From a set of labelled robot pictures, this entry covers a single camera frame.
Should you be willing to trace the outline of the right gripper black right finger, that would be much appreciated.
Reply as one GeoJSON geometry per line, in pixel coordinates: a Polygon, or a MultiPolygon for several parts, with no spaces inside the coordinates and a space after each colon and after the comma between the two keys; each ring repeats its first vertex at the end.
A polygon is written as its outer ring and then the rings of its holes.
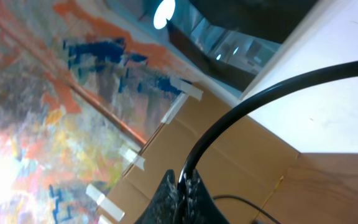
{"type": "Polygon", "coordinates": [[[197,170],[185,184],[185,215],[186,224],[228,224],[228,220],[219,211],[210,196],[197,170]]]}

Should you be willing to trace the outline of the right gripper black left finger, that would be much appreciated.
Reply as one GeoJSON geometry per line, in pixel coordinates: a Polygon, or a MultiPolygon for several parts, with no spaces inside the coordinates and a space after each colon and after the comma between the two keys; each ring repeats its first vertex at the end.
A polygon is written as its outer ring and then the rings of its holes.
{"type": "Polygon", "coordinates": [[[135,224],[174,224],[179,223],[178,205],[180,194],[172,169],[166,171],[154,196],[135,224]]]}

